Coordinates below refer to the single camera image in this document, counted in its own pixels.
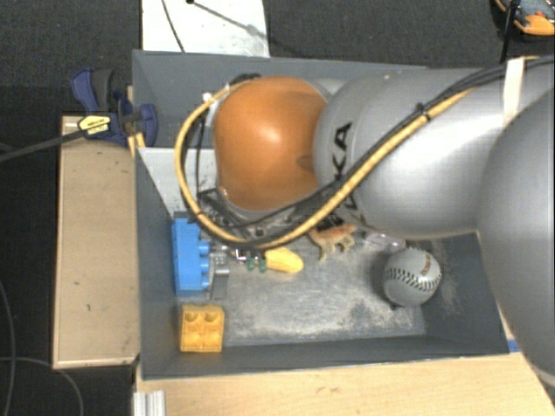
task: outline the black floor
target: black floor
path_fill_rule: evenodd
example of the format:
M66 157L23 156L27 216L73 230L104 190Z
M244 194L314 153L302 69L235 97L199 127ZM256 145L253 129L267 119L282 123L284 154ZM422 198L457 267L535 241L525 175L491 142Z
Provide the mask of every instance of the black floor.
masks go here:
M485 67L501 41L488 0L264 0L274 56L303 56L430 67ZM140 47L140 0L0 0L0 142L25 146L57 135L76 110L69 77L112 68L131 83ZM509 55L552 54L553 40L514 42ZM55 150L0 164L0 280L10 299L17 353L50 358L56 251ZM0 305L0 357L10 355ZM0 408L9 383L0 362ZM87 415L123 415L130 367L69 372ZM59 374L18 362L11 413L79 414Z

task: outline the yellow cable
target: yellow cable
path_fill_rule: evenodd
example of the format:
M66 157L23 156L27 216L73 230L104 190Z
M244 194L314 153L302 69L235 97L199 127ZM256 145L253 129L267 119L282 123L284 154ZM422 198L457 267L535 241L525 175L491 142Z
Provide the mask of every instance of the yellow cable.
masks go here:
M183 126L180 129L180 133L175 141L175 151L174 151L174 163L175 171L177 173L178 181L180 183L181 192L189 208L193 214L199 219L199 221L213 234L221 237L225 240L238 243L248 243L247 239L242 237L237 237L223 229L221 229L217 224L215 224L210 218L208 218L200 206L197 204L193 195L191 194L189 187L186 182L186 175L181 165L181 156L183 153L183 144L185 142L185 137L187 132L191 128L191 125L197 120L197 118L203 114L214 102L218 101L225 95L234 91L238 87L246 84L248 81L238 83L228 88L223 88L218 91L209 101L206 101L195 109L189 117L186 118ZM428 116L420 115L403 129L393 135L389 140L387 140L382 146L380 146L375 153L373 153L362 166L342 185L342 187L324 204L318 209L312 216L300 224L295 230L287 233L286 235L272 240L266 244L261 244L258 246L260 250L267 250L287 244L291 240L301 237L303 234L314 228L320 221L325 219L333 210L335 210L352 192L357 186L361 184L366 176L374 169L374 167L383 160L389 153L391 153L395 148L397 148L403 141L408 139L412 134L418 131L421 127L429 123L431 119L437 115L443 113L445 110L449 109L454 103L465 97L472 89L467 89L455 95L452 95L448 99L438 103L434 107L428 110Z

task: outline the green object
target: green object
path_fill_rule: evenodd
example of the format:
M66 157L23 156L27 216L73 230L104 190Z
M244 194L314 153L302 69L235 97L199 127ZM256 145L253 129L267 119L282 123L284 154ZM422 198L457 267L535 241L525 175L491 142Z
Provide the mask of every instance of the green object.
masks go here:
M245 261L245 267L249 271L253 271L256 268L256 262L254 260L254 257L247 257L247 259Z
M258 271L260 271L261 273L265 273L267 270L268 267L266 266L266 259L258 259Z

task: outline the wooden board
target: wooden board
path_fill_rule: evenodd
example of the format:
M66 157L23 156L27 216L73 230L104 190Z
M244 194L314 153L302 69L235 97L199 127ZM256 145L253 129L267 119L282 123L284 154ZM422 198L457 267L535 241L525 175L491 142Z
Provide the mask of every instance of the wooden board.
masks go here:
M64 117L62 133L77 119ZM128 364L139 353L133 187L129 150L85 139L62 147L54 368Z
M522 354L188 380L137 381L166 393L167 416L549 416Z

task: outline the blue lego brick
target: blue lego brick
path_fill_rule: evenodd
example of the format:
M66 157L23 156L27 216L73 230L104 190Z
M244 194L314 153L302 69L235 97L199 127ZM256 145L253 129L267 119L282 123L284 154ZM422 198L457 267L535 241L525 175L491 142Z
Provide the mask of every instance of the blue lego brick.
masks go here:
M189 296L207 289L210 244L200 240L199 226L189 224L186 218L176 218L172 236L176 294Z

